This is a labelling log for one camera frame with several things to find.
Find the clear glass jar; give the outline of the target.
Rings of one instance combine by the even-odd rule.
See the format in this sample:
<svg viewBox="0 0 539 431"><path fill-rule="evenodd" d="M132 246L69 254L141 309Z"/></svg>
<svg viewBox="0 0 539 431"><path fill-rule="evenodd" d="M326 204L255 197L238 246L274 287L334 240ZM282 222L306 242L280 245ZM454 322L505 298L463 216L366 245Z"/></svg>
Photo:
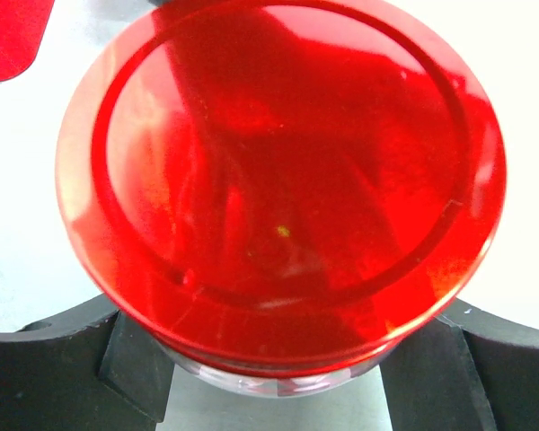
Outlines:
<svg viewBox="0 0 539 431"><path fill-rule="evenodd" d="M391 348L366 361L330 373L296 378L266 378L222 371L187 358L164 345L158 346L176 365L202 382L224 391L264 399L304 397L335 389L380 365L393 352Z"/></svg>

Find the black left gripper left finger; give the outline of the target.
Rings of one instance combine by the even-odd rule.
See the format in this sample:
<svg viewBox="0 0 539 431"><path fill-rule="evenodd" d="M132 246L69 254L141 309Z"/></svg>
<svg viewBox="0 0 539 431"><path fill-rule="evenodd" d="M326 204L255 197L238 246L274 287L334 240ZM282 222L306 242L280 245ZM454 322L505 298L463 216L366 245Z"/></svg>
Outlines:
<svg viewBox="0 0 539 431"><path fill-rule="evenodd" d="M99 295L0 333L0 430L154 430L174 362Z"/></svg>

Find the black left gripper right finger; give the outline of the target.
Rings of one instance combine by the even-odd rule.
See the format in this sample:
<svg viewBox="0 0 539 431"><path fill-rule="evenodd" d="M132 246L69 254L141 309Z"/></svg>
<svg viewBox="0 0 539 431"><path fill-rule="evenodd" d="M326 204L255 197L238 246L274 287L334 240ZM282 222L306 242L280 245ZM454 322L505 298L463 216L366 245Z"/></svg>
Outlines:
<svg viewBox="0 0 539 431"><path fill-rule="evenodd" d="M455 300L380 368L395 430L539 431L539 330Z"/></svg>

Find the red round lid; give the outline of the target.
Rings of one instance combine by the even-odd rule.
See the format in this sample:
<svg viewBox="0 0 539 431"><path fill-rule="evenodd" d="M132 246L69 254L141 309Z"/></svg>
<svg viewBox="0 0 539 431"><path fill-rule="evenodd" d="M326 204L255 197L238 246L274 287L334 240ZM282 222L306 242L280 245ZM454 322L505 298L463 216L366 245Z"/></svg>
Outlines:
<svg viewBox="0 0 539 431"><path fill-rule="evenodd" d="M102 291L173 351L297 378L450 304L499 225L490 100L385 1L173 1L97 57L57 200Z"/></svg>

